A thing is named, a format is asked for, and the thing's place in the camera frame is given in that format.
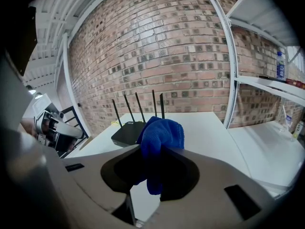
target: water bottle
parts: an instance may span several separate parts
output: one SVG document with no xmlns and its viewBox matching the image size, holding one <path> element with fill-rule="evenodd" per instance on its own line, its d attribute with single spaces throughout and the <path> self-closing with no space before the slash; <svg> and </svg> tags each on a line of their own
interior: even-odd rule
<svg viewBox="0 0 305 229">
<path fill-rule="evenodd" d="M 288 110 L 285 113 L 285 122 L 283 124 L 284 128 L 289 131 L 289 129 L 292 126 L 292 115 L 293 115 L 293 111 L 292 110 Z"/>
<path fill-rule="evenodd" d="M 285 80 L 285 65 L 284 65 L 284 58 L 282 57 L 281 51 L 277 52 L 276 77 L 279 80 Z"/>
</svg>

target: white shelf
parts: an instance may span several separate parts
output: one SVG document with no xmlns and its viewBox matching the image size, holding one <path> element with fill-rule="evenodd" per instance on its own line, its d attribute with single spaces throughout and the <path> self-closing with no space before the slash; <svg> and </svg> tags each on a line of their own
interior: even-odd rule
<svg viewBox="0 0 305 229">
<path fill-rule="evenodd" d="M 238 0 L 227 16 L 232 25 L 254 31 L 280 47 L 299 45 L 294 30 L 272 0 Z"/>
<path fill-rule="evenodd" d="M 244 83 L 257 87 L 273 95 L 277 95 L 289 99 L 290 101 L 293 101 L 305 107 L 305 90 L 301 88 L 291 86 L 286 83 L 281 83 L 277 81 L 271 81 L 271 80 L 262 79 L 258 77 L 251 77 L 251 76 L 239 76 L 234 79 L 239 83 Z"/>
</svg>

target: black opening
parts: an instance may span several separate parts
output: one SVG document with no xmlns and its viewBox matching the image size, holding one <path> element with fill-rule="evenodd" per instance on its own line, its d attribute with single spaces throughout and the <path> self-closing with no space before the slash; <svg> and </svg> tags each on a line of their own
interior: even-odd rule
<svg viewBox="0 0 305 229">
<path fill-rule="evenodd" d="M 239 185 L 226 187 L 225 192 L 234 203 L 238 212 L 244 220 L 257 214 L 261 209 L 254 203 L 254 201 L 242 190 Z"/>
</svg>

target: white surface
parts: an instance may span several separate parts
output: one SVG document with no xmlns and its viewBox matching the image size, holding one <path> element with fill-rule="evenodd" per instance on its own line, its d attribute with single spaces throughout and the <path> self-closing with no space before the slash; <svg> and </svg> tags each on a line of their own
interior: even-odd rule
<svg viewBox="0 0 305 229">
<path fill-rule="evenodd" d="M 160 195 L 150 195 L 146 181 L 130 189 L 135 217 L 141 221 L 147 221 L 160 204 Z"/>
<path fill-rule="evenodd" d="M 142 119 L 140 113 L 133 114 L 135 121 Z M 146 121 L 153 114 L 144 114 Z M 217 158 L 229 163 L 246 175 L 250 175 L 243 157 L 238 150 L 234 140 L 228 133 L 227 129 L 213 112 L 204 113 L 165 113 L 165 118 L 174 120 L 182 125 L 184 129 L 184 147 L 186 150 Z M 130 114 L 125 114 L 120 118 L 122 123 L 132 121 Z M 73 157 L 87 156 L 109 152 L 119 149 L 111 136 L 120 129 L 120 126 L 109 126 L 96 138 L 94 138 L 86 147 Z M 135 217 L 146 221 L 150 215 L 158 208 L 159 196 L 152 196 L 148 193 L 146 181 L 131 189 L 132 204 L 134 207 Z"/>
<path fill-rule="evenodd" d="M 255 86 L 264 91 L 270 92 L 271 94 L 289 99 L 305 107 L 305 90 L 301 88 L 291 86 L 285 83 L 280 83 L 277 81 L 270 81 L 251 76 L 239 76 L 239 77 L 235 77 L 234 79 L 240 83 L 245 83 L 251 86 Z M 284 90 L 288 93 L 279 91 L 277 89 L 274 89 L 273 87 Z"/>
<path fill-rule="evenodd" d="M 305 151 L 276 121 L 229 129 L 249 167 L 251 177 L 264 187 L 284 191 L 295 178 Z"/>
</svg>

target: white metal frame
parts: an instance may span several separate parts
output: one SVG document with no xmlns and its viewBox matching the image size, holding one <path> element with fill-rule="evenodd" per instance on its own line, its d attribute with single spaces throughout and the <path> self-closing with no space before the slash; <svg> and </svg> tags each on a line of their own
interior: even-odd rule
<svg viewBox="0 0 305 229">
<path fill-rule="evenodd" d="M 91 132 L 90 132 L 89 128 L 87 127 L 86 121 L 82 117 L 82 114 L 79 110 L 78 104 L 76 102 L 76 99 L 74 97 L 73 90 L 72 90 L 72 84 L 71 84 L 70 73 L 69 73 L 68 35 L 67 35 L 67 33 L 64 33 L 64 35 L 62 36 L 62 41 L 63 41 L 63 52 L 62 52 L 63 68 L 64 68 L 64 72 L 65 72 L 65 79 L 66 79 L 66 83 L 67 83 L 68 93 L 69 93 L 72 105 L 74 107 L 74 110 L 77 114 L 78 119 L 80 120 L 82 127 L 84 128 L 84 130 L 86 131 L 88 136 L 91 136 Z"/>
<path fill-rule="evenodd" d="M 218 0 L 210 0 L 211 4 L 214 6 L 215 11 L 220 19 L 220 23 L 224 30 L 224 35 L 227 41 L 228 50 L 229 50 L 229 59 L 230 59 L 230 92 L 229 92 L 229 102 L 227 111 L 224 118 L 225 128 L 229 128 L 233 112 L 235 109 L 235 103 L 237 98 L 237 92 L 239 87 L 239 82 L 234 79 L 238 77 L 238 60 L 237 60 L 237 51 L 235 47 L 235 42 L 231 30 L 231 25 L 226 17 L 221 5 Z"/>
</svg>

